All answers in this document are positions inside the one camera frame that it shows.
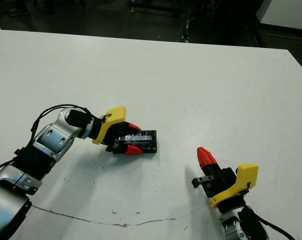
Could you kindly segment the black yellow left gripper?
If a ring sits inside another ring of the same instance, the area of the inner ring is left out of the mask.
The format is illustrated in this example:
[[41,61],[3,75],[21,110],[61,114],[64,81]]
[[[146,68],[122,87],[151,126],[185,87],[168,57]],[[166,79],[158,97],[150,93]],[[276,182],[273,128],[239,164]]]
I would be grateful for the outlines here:
[[114,155],[142,155],[144,151],[135,145],[125,144],[119,146],[119,137],[142,131],[137,125],[125,121],[126,114],[126,108],[119,106],[109,109],[101,117],[94,117],[91,129],[92,143],[105,145],[106,151],[113,152]]

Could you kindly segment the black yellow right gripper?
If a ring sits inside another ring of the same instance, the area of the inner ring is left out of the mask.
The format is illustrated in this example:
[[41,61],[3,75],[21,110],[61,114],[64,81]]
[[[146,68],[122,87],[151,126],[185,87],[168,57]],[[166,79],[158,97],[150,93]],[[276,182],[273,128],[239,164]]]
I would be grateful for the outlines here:
[[197,159],[204,176],[194,178],[191,184],[195,189],[203,187],[209,205],[220,213],[243,207],[244,196],[256,186],[259,166],[253,163],[242,164],[236,171],[230,167],[220,168],[204,147],[197,148]]

